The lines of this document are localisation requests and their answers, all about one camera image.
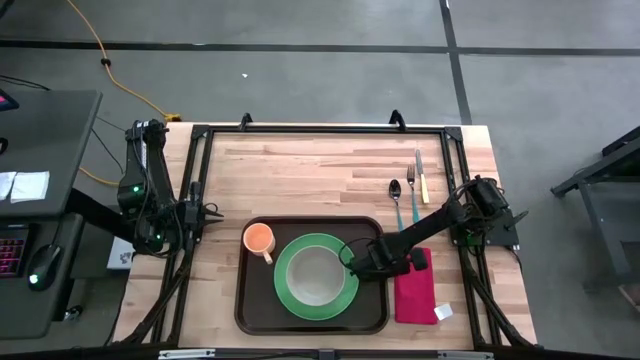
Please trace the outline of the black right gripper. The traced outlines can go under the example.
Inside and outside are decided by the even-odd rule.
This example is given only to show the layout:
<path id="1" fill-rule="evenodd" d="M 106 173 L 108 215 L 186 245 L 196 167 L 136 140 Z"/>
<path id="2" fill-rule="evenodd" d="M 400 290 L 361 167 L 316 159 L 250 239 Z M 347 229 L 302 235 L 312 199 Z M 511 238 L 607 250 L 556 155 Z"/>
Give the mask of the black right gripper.
<path id="1" fill-rule="evenodd" d="M 344 264 L 359 279 L 388 279 L 409 274 L 411 269 L 422 271 L 429 267 L 424 251 L 417 248 L 420 238 L 382 234 L 368 241 L 363 256 L 354 256 Z"/>

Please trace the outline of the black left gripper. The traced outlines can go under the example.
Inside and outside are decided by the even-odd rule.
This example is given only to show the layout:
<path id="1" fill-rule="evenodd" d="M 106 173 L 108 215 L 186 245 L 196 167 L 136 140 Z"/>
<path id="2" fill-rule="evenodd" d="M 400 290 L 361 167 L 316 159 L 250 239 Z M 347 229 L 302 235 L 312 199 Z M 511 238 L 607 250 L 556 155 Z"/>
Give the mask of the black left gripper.
<path id="1" fill-rule="evenodd" d="M 188 250 L 194 242 L 194 235 L 201 228 L 223 222 L 220 219 L 204 219 L 205 216 L 223 218 L 218 212 L 218 207 L 203 207 L 202 184 L 198 181 L 192 182 L 188 187 L 187 197 L 178 203 L 178 216 L 181 223 L 181 235 L 183 236 L 183 249 Z"/>

